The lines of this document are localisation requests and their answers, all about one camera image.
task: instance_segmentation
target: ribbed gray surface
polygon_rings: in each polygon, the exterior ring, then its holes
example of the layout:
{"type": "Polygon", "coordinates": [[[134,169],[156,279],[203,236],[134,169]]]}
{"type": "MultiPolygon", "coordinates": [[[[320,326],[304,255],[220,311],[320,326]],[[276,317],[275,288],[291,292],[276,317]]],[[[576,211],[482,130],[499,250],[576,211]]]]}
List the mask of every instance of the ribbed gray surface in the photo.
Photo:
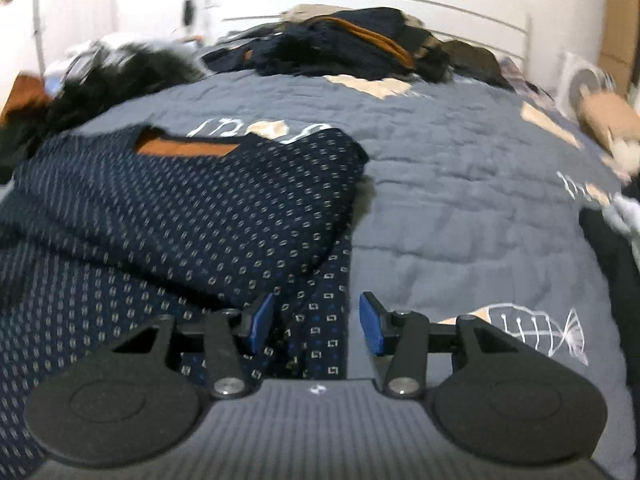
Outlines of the ribbed gray surface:
{"type": "Polygon", "coordinates": [[[383,397],[370,381],[265,381],[219,402],[180,447],[126,469],[47,463],[33,480],[590,480],[589,462],[519,470],[456,449],[414,402],[383,397]]]}

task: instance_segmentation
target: beige patch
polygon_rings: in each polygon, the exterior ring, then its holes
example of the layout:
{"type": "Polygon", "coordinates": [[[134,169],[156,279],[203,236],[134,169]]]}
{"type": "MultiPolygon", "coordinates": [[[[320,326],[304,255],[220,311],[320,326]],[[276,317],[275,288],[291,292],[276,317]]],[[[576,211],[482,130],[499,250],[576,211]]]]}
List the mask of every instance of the beige patch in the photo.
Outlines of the beige patch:
{"type": "Polygon", "coordinates": [[[288,135],[289,127],[285,121],[257,121],[257,123],[249,124],[246,132],[273,140],[288,135]]]}
{"type": "Polygon", "coordinates": [[[582,144],[575,138],[574,134],[563,130],[560,126],[558,126],[555,122],[553,122],[546,114],[542,113],[540,110],[537,110],[529,103],[522,104],[522,112],[520,114],[523,120],[527,121],[527,123],[535,124],[539,126],[543,130],[548,131],[550,134],[555,135],[558,139],[564,140],[567,144],[582,149],[582,144]]]}
{"type": "Polygon", "coordinates": [[[380,81],[367,81],[351,75],[326,75],[324,76],[332,83],[342,84],[353,88],[358,92],[364,92],[378,99],[384,99],[389,95],[403,95],[411,88],[409,83],[387,77],[380,81]]]}
{"type": "Polygon", "coordinates": [[[584,189],[591,195],[592,198],[600,202],[600,205],[606,207],[609,205],[609,197],[606,193],[601,191],[595,184],[587,182],[584,185],[584,189]]]}
{"type": "MultiPolygon", "coordinates": [[[[489,316],[489,308],[486,307],[486,306],[483,306],[483,307],[479,308],[478,310],[470,312],[469,314],[471,314],[472,316],[479,317],[480,319],[482,319],[483,321],[486,321],[487,323],[491,323],[491,316],[489,316]]],[[[456,318],[455,317],[451,317],[449,319],[445,319],[444,321],[439,321],[438,324],[440,324],[440,325],[455,325],[456,324],[456,318]]]]}

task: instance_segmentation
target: fish embroidery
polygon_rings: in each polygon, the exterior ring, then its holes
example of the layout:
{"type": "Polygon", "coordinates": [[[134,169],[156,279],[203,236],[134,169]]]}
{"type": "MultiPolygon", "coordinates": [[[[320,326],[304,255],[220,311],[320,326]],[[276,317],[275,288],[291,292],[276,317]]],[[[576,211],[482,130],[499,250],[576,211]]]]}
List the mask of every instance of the fish embroidery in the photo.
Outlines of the fish embroidery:
{"type": "Polygon", "coordinates": [[[556,172],[556,175],[562,179],[562,182],[564,182],[564,190],[574,200],[585,198],[587,202],[596,200],[603,207],[609,205],[610,197],[606,193],[601,191],[595,184],[587,182],[584,186],[582,186],[581,184],[577,184],[570,176],[564,175],[559,171],[556,172]]]}
{"type": "MultiPolygon", "coordinates": [[[[513,303],[483,306],[470,314],[501,328],[505,333],[520,339],[548,357],[553,357],[566,343],[569,355],[578,359],[583,365],[589,366],[589,360],[584,351],[586,345],[584,331],[577,310],[574,308],[569,311],[564,329],[546,312],[529,310],[525,306],[513,303]]],[[[452,317],[440,323],[455,324],[456,318],[452,317]]]]}

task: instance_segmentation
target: round black pad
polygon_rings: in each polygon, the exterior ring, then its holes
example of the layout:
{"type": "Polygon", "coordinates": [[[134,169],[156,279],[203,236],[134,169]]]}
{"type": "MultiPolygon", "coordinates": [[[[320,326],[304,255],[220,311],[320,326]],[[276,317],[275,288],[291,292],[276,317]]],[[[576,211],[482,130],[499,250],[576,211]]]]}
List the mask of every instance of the round black pad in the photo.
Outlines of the round black pad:
{"type": "Polygon", "coordinates": [[[25,409],[34,439],[60,462],[95,468],[151,458],[182,440],[200,403],[180,374],[120,355],[116,365],[80,363],[43,383],[25,409]]]}
{"type": "Polygon", "coordinates": [[[486,354],[457,371],[437,389],[434,412],[463,449],[528,466],[590,456],[607,420],[590,382],[519,353],[486,354]]]}

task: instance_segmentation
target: clothing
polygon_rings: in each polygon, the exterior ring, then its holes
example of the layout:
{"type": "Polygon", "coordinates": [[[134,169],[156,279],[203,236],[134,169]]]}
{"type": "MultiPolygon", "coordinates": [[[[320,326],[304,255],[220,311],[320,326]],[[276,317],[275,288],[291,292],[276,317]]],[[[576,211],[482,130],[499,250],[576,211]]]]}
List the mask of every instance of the clothing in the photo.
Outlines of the clothing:
{"type": "MultiPolygon", "coordinates": [[[[622,194],[635,200],[640,199],[638,179],[626,187],[622,194]]],[[[626,217],[623,224],[630,226],[628,234],[636,231],[637,218],[628,214],[620,215],[621,208],[606,210],[609,221],[616,224],[614,216],[626,217]]],[[[612,228],[603,213],[592,209],[580,211],[580,227],[584,237],[593,248],[600,269],[609,283],[611,314],[620,332],[620,348],[626,359],[626,382],[632,394],[636,413],[636,435],[640,435],[640,272],[628,239],[612,228]]],[[[640,470],[640,456],[636,454],[640,470]]]]}
{"type": "Polygon", "coordinates": [[[282,23],[261,23],[260,25],[255,25],[255,27],[251,27],[246,30],[231,31],[222,38],[218,38],[216,40],[216,45],[234,44],[237,46],[236,43],[239,41],[254,40],[255,38],[267,38],[271,34],[281,32],[284,29],[285,26],[282,23]]]}
{"type": "Polygon", "coordinates": [[[129,99],[206,76],[181,50],[145,44],[112,49],[97,43],[66,72],[50,99],[41,79],[20,75],[0,116],[0,184],[32,157],[44,140],[75,128],[129,99]]]}
{"type": "MultiPolygon", "coordinates": [[[[344,377],[361,147],[325,129],[289,144],[235,137],[220,157],[149,156],[135,150],[144,131],[55,137],[0,203],[2,480],[41,461],[22,421],[30,391],[159,314],[197,320],[273,292],[273,331],[244,362],[248,380],[344,377]]],[[[202,356],[185,355],[181,371],[205,381],[202,356]]]]}
{"type": "Polygon", "coordinates": [[[152,156],[225,156],[238,147],[237,144],[163,139],[160,135],[160,130],[143,132],[136,143],[136,152],[152,156]]]}
{"type": "Polygon", "coordinates": [[[459,40],[444,41],[440,47],[449,56],[450,65],[456,74],[513,90],[502,75],[497,59],[489,50],[459,40]]]}
{"type": "Polygon", "coordinates": [[[502,58],[498,65],[502,76],[513,87],[516,94],[531,99],[542,110],[556,110],[553,98],[544,90],[528,82],[510,57],[502,58]]]}
{"type": "MultiPolygon", "coordinates": [[[[350,7],[338,7],[333,5],[321,5],[321,4],[299,4],[292,9],[286,10],[280,14],[281,22],[302,23],[316,16],[326,16],[329,14],[335,14],[341,10],[353,10],[350,7]]],[[[404,15],[404,22],[409,27],[424,28],[422,20],[412,16],[410,14],[404,15]]]]}
{"type": "Polygon", "coordinates": [[[52,135],[45,124],[50,102],[41,78],[20,74],[15,79],[0,113],[0,184],[7,184],[14,168],[52,135]]]}
{"type": "Polygon", "coordinates": [[[616,195],[610,205],[602,209],[602,217],[609,227],[628,239],[636,266],[640,270],[640,203],[632,198],[616,195]]]}
{"type": "Polygon", "coordinates": [[[260,75],[351,75],[379,80],[417,72],[428,81],[447,75],[446,54],[420,50],[431,34],[408,27],[397,9],[344,10],[289,25],[281,34],[203,57],[214,72],[254,69],[260,75]]]}

